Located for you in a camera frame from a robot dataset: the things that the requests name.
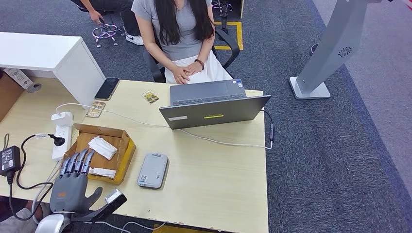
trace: white sneaker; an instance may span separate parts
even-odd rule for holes
[[[126,32],[125,37],[127,41],[132,42],[135,45],[144,45],[143,38],[140,35],[129,35]]]

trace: long black hair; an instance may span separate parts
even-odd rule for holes
[[[194,28],[195,38],[198,40],[209,39],[214,35],[212,21],[207,13],[206,0],[187,0],[196,18]],[[154,0],[154,5],[159,19],[159,39],[162,44],[177,44],[180,41],[180,29],[177,24],[177,6],[174,0]]]

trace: bracelet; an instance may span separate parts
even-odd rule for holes
[[[194,60],[194,61],[195,61],[195,62],[198,62],[198,63],[202,66],[202,70],[205,69],[205,64],[204,64],[201,60],[196,59],[196,60]]]

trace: black phone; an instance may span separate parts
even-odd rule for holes
[[[97,100],[109,100],[115,92],[118,84],[118,78],[107,78],[94,98]]]

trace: gray t-shirt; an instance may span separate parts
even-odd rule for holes
[[[210,6],[211,3],[212,0],[206,0],[207,6]],[[156,36],[159,38],[160,26],[155,8],[155,0],[134,0],[132,11],[139,17],[151,21],[157,33]],[[195,38],[194,27],[196,26],[196,19],[188,0],[185,0],[181,10],[177,10],[176,18],[180,28],[180,42],[175,45],[161,43],[165,55],[172,61],[196,56],[202,47],[202,41]]]

